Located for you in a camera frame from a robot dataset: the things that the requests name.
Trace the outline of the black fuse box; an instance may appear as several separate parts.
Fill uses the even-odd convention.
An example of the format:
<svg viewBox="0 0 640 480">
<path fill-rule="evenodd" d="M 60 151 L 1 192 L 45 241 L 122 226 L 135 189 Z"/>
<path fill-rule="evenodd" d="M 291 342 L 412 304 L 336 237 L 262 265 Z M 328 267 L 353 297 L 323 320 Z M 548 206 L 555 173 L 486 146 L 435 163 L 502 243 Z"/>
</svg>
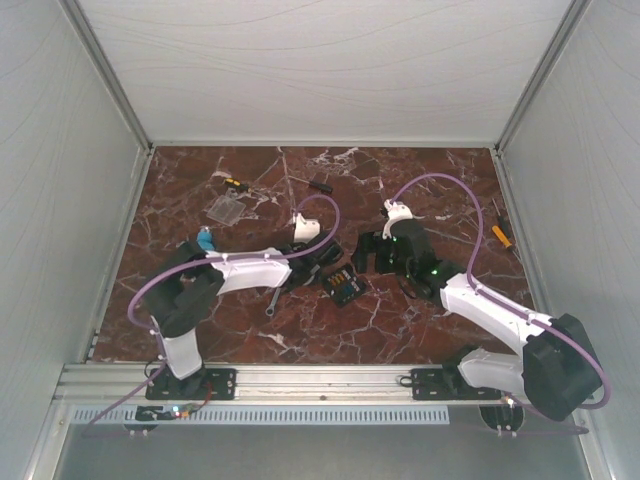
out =
<svg viewBox="0 0 640 480">
<path fill-rule="evenodd" d="M 333 303 L 342 308 L 362 296 L 367 289 L 354 268 L 346 264 L 322 279 L 322 287 Z"/>
</svg>

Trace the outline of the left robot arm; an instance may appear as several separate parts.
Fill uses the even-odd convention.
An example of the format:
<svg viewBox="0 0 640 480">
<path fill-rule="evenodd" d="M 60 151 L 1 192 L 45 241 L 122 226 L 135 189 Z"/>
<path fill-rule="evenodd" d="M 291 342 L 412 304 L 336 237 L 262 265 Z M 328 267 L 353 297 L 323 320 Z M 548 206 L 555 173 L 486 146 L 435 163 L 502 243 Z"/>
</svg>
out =
<svg viewBox="0 0 640 480">
<path fill-rule="evenodd" d="M 184 398 L 193 398 L 204 389 L 206 375 L 196 327 L 208 317 L 218 296 L 254 288 L 289 292 L 308 286 L 343 254 L 338 242 L 325 232 L 307 243 L 254 252 L 222 253 L 204 250 L 193 242 L 182 244 L 152 275 L 162 280 L 142 295 L 159 329 L 173 390 Z"/>
</svg>

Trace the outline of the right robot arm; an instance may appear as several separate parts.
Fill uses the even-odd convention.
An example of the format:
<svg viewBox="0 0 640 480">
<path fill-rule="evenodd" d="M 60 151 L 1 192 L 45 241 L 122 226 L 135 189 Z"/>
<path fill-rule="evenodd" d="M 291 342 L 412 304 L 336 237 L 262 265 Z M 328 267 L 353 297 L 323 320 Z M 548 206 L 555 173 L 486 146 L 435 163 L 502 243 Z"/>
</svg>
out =
<svg viewBox="0 0 640 480">
<path fill-rule="evenodd" d="M 364 273 L 394 274 L 413 297 L 460 315 L 509 348 L 474 348 L 442 373 L 445 391 L 465 397 L 487 387 L 522 395 L 545 417 L 562 421 L 604 387 L 602 368 L 582 323 L 572 315 L 542 314 L 497 293 L 464 267 L 439 258 L 415 220 L 360 234 L 351 257 Z"/>
</svg>

